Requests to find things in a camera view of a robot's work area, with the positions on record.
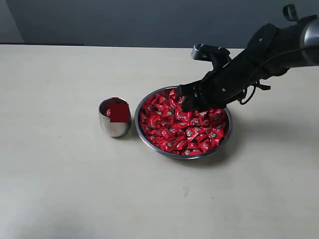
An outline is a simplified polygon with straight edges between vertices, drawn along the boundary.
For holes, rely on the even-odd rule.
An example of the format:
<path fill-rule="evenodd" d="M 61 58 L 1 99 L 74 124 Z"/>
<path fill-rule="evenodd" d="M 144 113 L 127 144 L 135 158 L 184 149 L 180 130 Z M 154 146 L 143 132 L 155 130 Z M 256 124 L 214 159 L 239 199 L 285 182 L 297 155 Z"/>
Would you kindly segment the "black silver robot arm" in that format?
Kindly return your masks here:
<path fill-rule="evenodd" d="M 201 80 L 178 86 L 184 112 L 224 109 L 234 101 L 245 105 L 252 99 L 247 96 L 250 86 L 263 91 L 271 88 L 261 80 L 282 76 L 291 68 L 318 66 L 319 19 L 304 17 L 286 28 L 268 23 L 234 58 L 226 48 L 204 44 L 195 45 L 191 56 L 211 62 L 213 69 Z"/>

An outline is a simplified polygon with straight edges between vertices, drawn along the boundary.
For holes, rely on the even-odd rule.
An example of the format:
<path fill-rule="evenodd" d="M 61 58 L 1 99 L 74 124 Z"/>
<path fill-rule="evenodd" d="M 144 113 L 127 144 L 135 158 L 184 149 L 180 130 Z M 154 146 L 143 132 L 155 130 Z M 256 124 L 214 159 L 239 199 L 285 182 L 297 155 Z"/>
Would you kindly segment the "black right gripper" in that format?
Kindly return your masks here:
<path fill-rule="evenodd" d="M 246 73 L 236 71 L 208 72 L 199 81 L 179 85 L 177 94 L 185 96 L 183 112 L 193 112 L 223 109 L 227 104 L 244 98 L 246 88 Z"/>

